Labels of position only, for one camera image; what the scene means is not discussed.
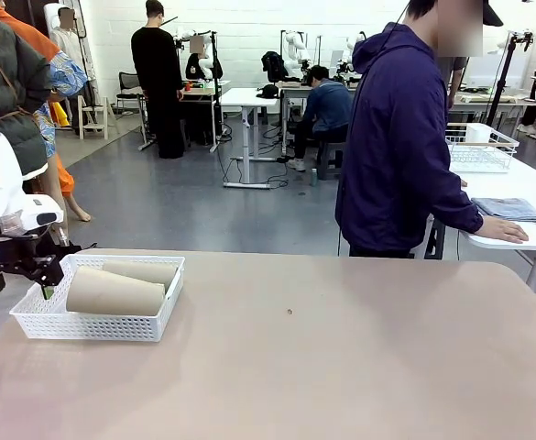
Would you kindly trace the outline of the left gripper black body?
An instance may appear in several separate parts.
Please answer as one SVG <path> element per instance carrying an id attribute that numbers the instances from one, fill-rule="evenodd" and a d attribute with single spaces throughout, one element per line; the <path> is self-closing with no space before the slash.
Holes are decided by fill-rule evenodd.
<path id="1" fill-rule="evenodd" d="M 0 237 L 0 272 L 33 273 L 37 270 L 36 244 L 25 237 Z"/>

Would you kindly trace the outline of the person's right hand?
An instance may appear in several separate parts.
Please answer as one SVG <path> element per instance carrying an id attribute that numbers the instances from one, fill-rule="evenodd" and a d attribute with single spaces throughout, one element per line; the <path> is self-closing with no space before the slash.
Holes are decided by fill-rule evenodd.
<path id="1" fill-rule="evenodd" d="M 529 236 L 520 225 L 494 216 L 484 216 L 483 224 L 475 235 L 516 244 L 529 240 Z"/>

